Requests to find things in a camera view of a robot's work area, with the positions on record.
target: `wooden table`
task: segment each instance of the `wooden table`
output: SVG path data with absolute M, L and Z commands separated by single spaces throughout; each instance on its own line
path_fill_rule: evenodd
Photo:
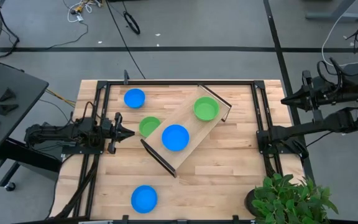
M 96 83 L 96 80 L 81 82 L 75 117 L 81 117 L 85 103 L 94 100 Z M 291 126 L 288 109 L 280 103 L 284 97 L 280 80 L 265 80 L 265 86 L 274 125 Z M 113 119 L 115 112 L 121 112 L 122 125 L 136 135 L 117 144 L 115 155 L 107 151 L 101 155 L 91 219 L 120 220 L 123 215 L 129 215 L 130 220 L 230 220 L 233 215 L 242 220 L 253 219 L 245 209 L 244 198 L 262 184 L 266 172 L 257 149 L 257 122 L 250 87 L 208 86 L 228 101 L 232 109 L 226 122 L 220 121 L 178 168 L 176 179 L 143 148 L 138 125 L 146 116 L 163 121 L 197 86 L 135 87 L 144 90 L 147 96 L 145 105 L 138 110 L 124 104 L 125 92 L 134 86 L 113 86 L 110 90 L 107 117 Z M 259 105 L 263 105 L 259 90 L 258 99 Z M 262 117 L 267 129 L 265 116 Z M 51 216 L 60 212 L 75 192 L 82 158 L 75 155 L 64 163 Z M 283 173 L 301 179 L 304 174 L 299 158 L 294 154 L 281 154 L 280 158 Z M 148 214 L 139 214 L 131 207 L 132 192 L 139 185 L 151 185 L 158 194 L 158 204 Z M 84 214 L 87 192 L 83 195 L 80 215 Z

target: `bowl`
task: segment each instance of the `bowl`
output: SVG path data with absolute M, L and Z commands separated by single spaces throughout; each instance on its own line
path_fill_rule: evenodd
M 145 94 L 138 88 L 128 90 L 124 95 L 125 104 L 134 109 L 141 108 L 145 101 Z
M 211 97 L 198 98 L 194 103 L 194 114 L 202 121 L 212 121 L 219 114 L 219 105 Z
M 162 133 L 162 144 L 171 151 L 180 151 L 189 143 L 189 132 L 179 124 L 173 124 L 165 128 Z
M 139 213 L 149 213 L 157 205 L 157 193 L 148 185 L 137 187 L 132 193 L 132 208 Z
M 140 134 L 144 137 L 148 137 L 159 125 L 161 121 L 153 116 L 148 116 L 143 118 L 143 120 L 139 123 L 139 131 Z

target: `floor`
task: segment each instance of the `floor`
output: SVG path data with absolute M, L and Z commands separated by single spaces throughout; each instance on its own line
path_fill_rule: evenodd
M 67 4 L 77 1 L 65 0 Z M 301 85 L 301 72 L 311 70 L 316 76 L 316 62 L 332 22 L 307 21 L 306 11 L 332 11 L 340 1 L 272 0 L 270 7 L 283 51 L 283 59 L 293 91 Z M 111 3 L 123 11 L 122 3 Z M 122 34 L 147 78 L 246 78 L 281 79 L 285 73 L 275 53 L 264 2 L 260 0 L 143 0 L 127 1 L 127 10 L 135 17 L 141 35 L 126 28 L 125 20 L 113 10 Z M 358 12 L 358 1 L 349 12 Z M 121 79 L 124 70 L 131 78 L 141 78 L 129 54 L 123 48 L 106 6 L 93 7 L 83 13 L 89 31 L 78 42 L 43 52 L 43 48 L 75 40 L 86 27 L 67 21 L 67 8 L 61 0 L 15 0 L 2 6 L 3 16 L 11 30 L 21 39 L 18 52 L 1 62 L 24 69 L 28 74 L 46 80 L 50 89 L 75 100 L 82 79 Z M 328 48 L 350 49 L 351 35 L 358 23 L 338 24 L 326 44 Z M 8 36 L 1 34 L 0 51 L 9 47 Z M 182 51 L 174 47 L 202 47 Z M 326 53 L 341 63 L 358 60 L 358 54 Z M 69 114 L 71 108 L 44 95 Z M 344 106 L 321 107 L 327 115 Z M 298 111 L 302 123 L 311 114 Z M 44 121 L 61 125 L 65 118 L 52 105 L 38 102 L 12 133 L 21 140 L 26 127 Z M 306 142 L 320 134 L 305 136 Z M 331 188 L 332 200 L 339 215 L 330 218 L 358 220 L 358 132 L 330 134 L 309 147 L 311 166 L 317 184 Z M 12 161 L 0 169 L 0 178 Z M 0 188 L 0 223 L 26 222 L 46 217 L 53 199 L 55 180 L 19 168 L 12 181 L 13 192 Z

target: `wooden board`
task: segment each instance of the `wooden board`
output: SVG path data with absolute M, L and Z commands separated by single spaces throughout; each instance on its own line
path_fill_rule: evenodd
M 270 112 L 275 125 L 290 126 L 288 109 L 280 103 L 284 97 L 280 80 L 265 80 Z M 231 220 L 254 218 L 244 206 L 246 194 L 261 185 L 265 176 L 262 156 L 257 150 L 257 123 L 249 86 L 210 85 L 228 101 L 231 111 L 225 123 L 220 121 L 178 168 L 174 179 L 140 143 L 139 122 L 146 116 L 167 119 L 196 90 L 196 86 L 155 85 L 136 86 L 145 91 L 148 100 L 139 110 L 125 106 L 124 94 L 133 86 L 113 86 L 110 91 L 107 116 L 113 119 L 120 111 L 123 126 L 136 132 L 135 136 L 117 144 L 115 155 L 105 152 L 100 159 L 94 191 L 92 219 L 120 220 Z M 75 116 L 82 116 L 85 103 L 93 101 L 96 80 L 81 82 Z M 259 105 L 262 96 L 258 90 Z M 267 128 L 265 116 L 262 117 Z M 81 155 L 66 161 L 60 171 L 52 216 L 62 210 L 78 185 Z M 280 155 L 284 174 L 301 179 L 303 168 L 293 154 Z M 158 204 L 148 214 L 139 214 L 131 207 L 131 194 L 139 185 L 151 185 L 158 193 Z M 87 191 L 83 196 L 84 214 Z
M 209 122 L 200 121 L 193 111 L 193 105 L 198 98 L 208 96 L 216 99 L 219 105 L 219 114 Z M 194 93 L 188 96 L 183 103 L 146 138 L 146 143 L 175 170 L 196 149 L 209 132 L 227 115 L 230 107 L 213 96 L 210 92 L 199 86 Z M 180 124 L 187 129 L 190 140 L 182 151 L 173 152 L 168 150 L 161 141 L 165 128 L 172 124 Z

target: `green bowl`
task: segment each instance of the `green bowl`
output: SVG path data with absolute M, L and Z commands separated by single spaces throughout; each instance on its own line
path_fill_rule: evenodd
M 201 97 L 194 103 L 194 114 L 202 121 L 212 121 L 219 114 L 219 105 L 211 97 Z
M 139 124 L 140 134 L 148 137 L 160 124 L 161 121 L 156 117 L 145 117 Z

